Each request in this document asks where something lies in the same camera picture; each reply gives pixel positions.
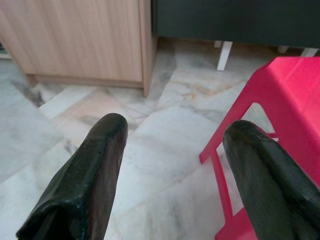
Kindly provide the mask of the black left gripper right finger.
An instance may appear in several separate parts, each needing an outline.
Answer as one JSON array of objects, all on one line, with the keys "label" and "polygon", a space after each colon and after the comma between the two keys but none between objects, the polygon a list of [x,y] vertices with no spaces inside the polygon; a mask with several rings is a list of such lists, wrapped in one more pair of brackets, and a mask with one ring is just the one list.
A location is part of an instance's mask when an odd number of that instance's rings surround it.
[{"label": "black left gripper right finger", "polygon": [[275,140],[237,120],[222,144],[259,240],[320,238],[320,188]]}]

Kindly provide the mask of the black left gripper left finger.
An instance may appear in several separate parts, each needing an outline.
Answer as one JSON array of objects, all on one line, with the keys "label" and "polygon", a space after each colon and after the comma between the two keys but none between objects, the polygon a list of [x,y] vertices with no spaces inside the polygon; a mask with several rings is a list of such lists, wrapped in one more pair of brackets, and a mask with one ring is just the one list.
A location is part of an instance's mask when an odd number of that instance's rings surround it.
[{"label": "black left gripper left finger", "polygon": [[128,138],[127,120],[103,116],[53,176],[17,231],[20,240],[102,240]]}]

